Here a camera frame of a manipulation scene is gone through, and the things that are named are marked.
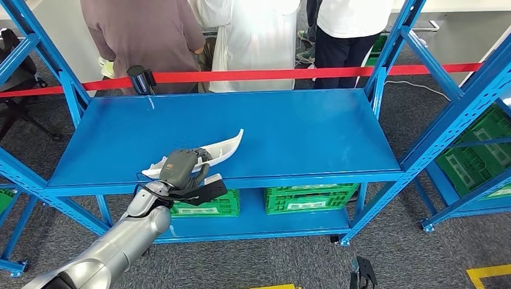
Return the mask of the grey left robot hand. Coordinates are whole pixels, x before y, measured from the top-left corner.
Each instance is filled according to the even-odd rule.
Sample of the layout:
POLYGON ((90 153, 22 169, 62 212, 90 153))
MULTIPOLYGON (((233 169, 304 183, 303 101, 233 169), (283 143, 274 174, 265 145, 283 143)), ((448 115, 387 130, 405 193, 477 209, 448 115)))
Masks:
POLYGON ((205 162, 212 159, 212 155, 202 148, 174 150, 163 164, 158 178, 167 182, 176 190, 198 187, 207 176, 210 168, 210 165, 205 162), (195 176, 191 176, 199 160, 203 161, 200 170, 195 176))

